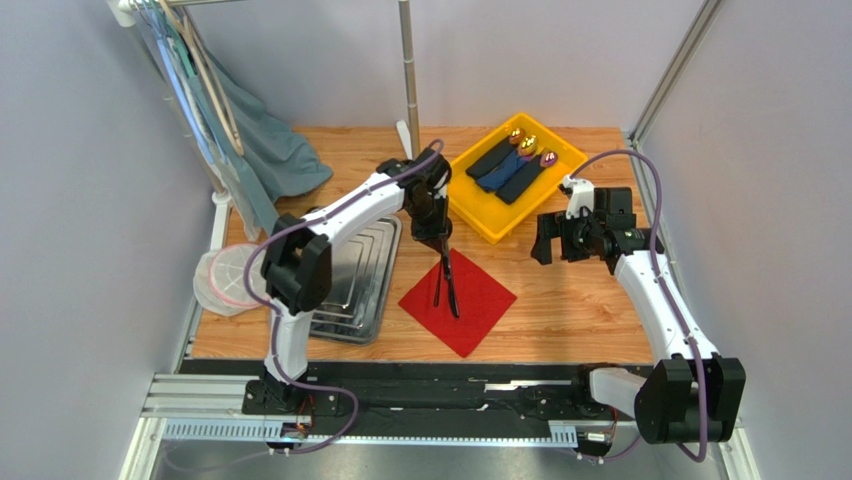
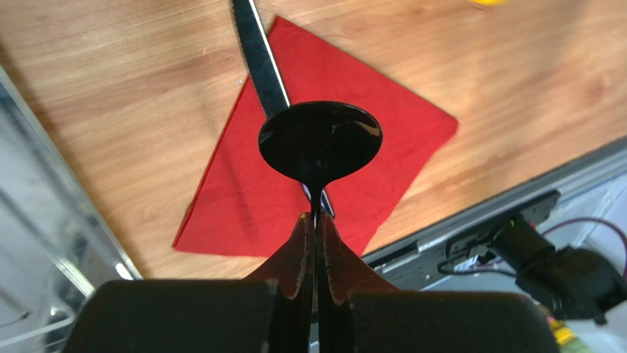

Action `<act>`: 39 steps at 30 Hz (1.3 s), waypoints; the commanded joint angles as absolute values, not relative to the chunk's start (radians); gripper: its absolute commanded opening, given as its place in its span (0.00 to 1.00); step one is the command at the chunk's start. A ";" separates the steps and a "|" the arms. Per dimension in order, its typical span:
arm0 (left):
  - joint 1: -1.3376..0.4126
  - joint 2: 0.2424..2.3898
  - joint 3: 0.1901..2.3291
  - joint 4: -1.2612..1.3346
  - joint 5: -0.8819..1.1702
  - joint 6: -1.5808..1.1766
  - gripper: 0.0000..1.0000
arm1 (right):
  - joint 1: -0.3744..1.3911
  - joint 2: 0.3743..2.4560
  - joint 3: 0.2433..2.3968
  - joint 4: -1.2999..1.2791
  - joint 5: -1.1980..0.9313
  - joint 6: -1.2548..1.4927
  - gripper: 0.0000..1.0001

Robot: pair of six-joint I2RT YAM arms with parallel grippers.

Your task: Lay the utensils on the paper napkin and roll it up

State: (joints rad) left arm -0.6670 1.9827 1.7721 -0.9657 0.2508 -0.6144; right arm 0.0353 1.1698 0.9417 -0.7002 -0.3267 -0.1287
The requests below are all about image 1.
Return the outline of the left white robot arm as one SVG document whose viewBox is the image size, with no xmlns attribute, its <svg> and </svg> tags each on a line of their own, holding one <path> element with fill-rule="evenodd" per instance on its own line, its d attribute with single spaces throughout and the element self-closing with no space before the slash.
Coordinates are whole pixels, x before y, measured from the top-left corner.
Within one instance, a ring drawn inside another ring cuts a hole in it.
<svg viewBox="0 0 852 480">
<path fill-rule="evenodd" d="M 260 266 L 264 296 L 249 294 L 271 313 L 263 375 L 247 384 L 242 411 L 248 415 L 291 414 L 306 402 L 311 386 L 307 347 L 315 310 L 332 289 L 336 251 L 386 215 L 406 212 L 412 238 L 437 252 L 439 280 L 434 305 L 460 316 L 450 259 L 449 162 L 434 148 L 414 160 L 391 159 L 363 184 L 330 206 L 297 218 L 281 216 L 273 234 L 249 257 Z"/>
</svg>

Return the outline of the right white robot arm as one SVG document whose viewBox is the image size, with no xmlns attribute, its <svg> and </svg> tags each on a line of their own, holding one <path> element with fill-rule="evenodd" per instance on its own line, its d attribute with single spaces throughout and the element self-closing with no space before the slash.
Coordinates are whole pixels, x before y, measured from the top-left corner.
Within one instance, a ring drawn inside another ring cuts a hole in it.
<svg viewBox="0 0 852 480">
<path fill-rule="evenodd" d="M 698 327 L 671 279 L 657 232 L 637 225 L 631 189 L 586 180 L 570 180 L 561 189 L 568 205 L 538 216 L 532 258 L 552 263 L 558 240 L 565 261 L 603 261 L 637 312 L 656 363 L 646 377 L 614 364 L 584 366 L 578 375 L 581 405 L 627 414 L 649 444 L 728 441 L 745 368 L 739 359 L 722 356 Z"/>
</svg>

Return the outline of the black knife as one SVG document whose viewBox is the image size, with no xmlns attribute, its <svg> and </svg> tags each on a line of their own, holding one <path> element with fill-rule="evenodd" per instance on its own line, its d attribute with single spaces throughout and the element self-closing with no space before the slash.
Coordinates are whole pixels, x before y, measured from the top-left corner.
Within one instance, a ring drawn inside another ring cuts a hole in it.
<svg viewBox="0 0 852 480">
<path fill-rule="evenodd" d="M 444 253 L 444 255 L 442 257 L 442 262 L 443 262 L 443 276 L 444 276 L 444 280 L 445 280 L 445 283 L 446 283 L 446 286 L 447 286 L 448 304 L 449 304 L 450 311 L 451 311 L 453 317 L 456 320 L 458 320 L 461 317 L 461 313 L 460 313 L 460 309 L 459 309 L 459 305 L 458 305 L 456 289 L 455 289 L 455 284 L 454 284 L 454 275 L 453 275 L 452 263 L 451 263 L 451 252 L 449 250 L 447 250 Z"/>
</svg>

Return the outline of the red paper napkin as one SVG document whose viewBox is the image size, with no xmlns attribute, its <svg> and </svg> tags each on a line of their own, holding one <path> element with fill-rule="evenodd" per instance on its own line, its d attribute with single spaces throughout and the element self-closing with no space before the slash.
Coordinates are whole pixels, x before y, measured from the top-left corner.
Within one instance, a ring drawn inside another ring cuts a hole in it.
<svg viewBox="0 0 852 480">
<path fill-rule="evenodd" d="M 457 355 L 473 353 L 517 300 L 500 282 L 472 260 L 451 251 L 454 284 L 461 317 L 456 320 L 448 304 L 442 281 L 439 307 L 433 307 L 437 265 L 432 267 L 398 302 L 421 326 Z"/>
</svg>

